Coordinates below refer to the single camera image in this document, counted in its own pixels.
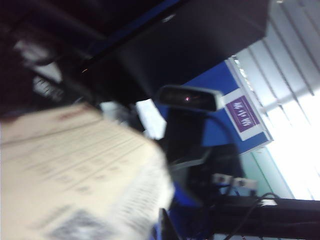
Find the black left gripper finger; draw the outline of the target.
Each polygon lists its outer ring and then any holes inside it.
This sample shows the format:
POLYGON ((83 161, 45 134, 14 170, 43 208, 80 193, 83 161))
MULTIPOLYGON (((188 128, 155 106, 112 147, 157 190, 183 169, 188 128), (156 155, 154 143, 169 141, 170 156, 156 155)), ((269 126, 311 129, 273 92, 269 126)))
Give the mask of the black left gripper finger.
POLYGON ((182 240, 177 233, 167 211, 164 208, 159 209, 158 215, 158 240, 182 240))

